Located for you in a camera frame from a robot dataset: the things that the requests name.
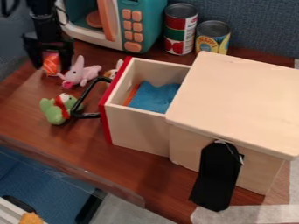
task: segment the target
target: red scarf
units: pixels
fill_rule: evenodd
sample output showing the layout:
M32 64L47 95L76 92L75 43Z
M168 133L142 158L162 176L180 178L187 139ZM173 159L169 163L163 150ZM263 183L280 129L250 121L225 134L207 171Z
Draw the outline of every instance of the red scarf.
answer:
M61 108L63 118L65 118L65 119L70 118L70 114L67 112L66 105L63 103L60 96L57 96L55 98L54 104L55 104L55 106Z

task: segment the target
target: green stuffed toy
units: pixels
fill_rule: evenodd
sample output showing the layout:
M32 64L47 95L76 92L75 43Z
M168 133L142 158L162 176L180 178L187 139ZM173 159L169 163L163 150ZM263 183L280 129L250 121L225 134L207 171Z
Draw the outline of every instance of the green stuffed toy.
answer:
M60 94L55 99L41 99L39 107L45 113L49 123L60 125L71 117L71 109L76 101L77 98L70 94Z

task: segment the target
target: orange object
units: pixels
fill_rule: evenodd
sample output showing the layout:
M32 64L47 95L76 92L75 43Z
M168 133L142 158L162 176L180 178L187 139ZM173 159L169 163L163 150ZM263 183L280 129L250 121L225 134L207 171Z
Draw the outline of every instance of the orange object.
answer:
M102 28L100 12L98 10L90 12L87 16L87 23L93 28Z
M143 42L143 35L141 33L134 33L134 41L136 42Z
M126 42L124 44L124 47L126 50L133 53L139 53L143 49L143 47L140 44L134 42Z
M109 21L109 15L115 12L113 4L110 0L98 0L98 6L106 39L115 42L115 32L113 30L114 21Z
M134 96L136 95L137 90L139 89L140 84L137 84L133 87L132 91L129 93L129 96L127 97L126 101L123 103L123 106L128 106L131 101L133 100Z
M132 13L132 18L133 18L134 21L140 22L143 19L143 13L140 12L139 10L135 10Z
M25 213L19 224L44 224L44 221L35 213Z
M133 40L133 32L126 31L125 32L125 39L127 39L127 40Z
M59 72L59 54L58 53L49 53L45 57L43 70L46 72L48 76L56 76Z
M131 10L122 10L122 17L124 19L131 19L132 18L132 11Z
M133 29L134 29L135 32L142 32L143 31L143 24L133 23Z
M123 27L128 31L132 30L132 22L131 21L123 21Z

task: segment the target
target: toy microwave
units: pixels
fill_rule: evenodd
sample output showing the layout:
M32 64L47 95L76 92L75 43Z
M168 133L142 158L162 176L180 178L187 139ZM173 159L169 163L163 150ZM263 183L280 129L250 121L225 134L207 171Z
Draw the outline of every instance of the toy microwave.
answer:
M59 0L56 5L62 29L69 36L146 53L161 34L167 0Z

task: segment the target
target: wooden box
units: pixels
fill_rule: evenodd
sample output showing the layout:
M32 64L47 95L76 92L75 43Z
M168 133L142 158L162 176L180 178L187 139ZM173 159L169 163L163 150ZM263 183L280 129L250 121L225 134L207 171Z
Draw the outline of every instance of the wooden box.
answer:
M170 160L198 172L215 139L244 154L237 185L267 194L299 155L299 71L210 52L197 57L167 111Z
M141 81L154 86L182 83L190 67L148 59L127 58L100 102L106 139L122 147L169 156L170 124L165 114L123 106Z
M135 84L183 83L166 114L123 106ZM299 71L211 52L192 66L127 59L100 103L106 139L198 172L214 140L245 156L237 185L267 194L299 155Z

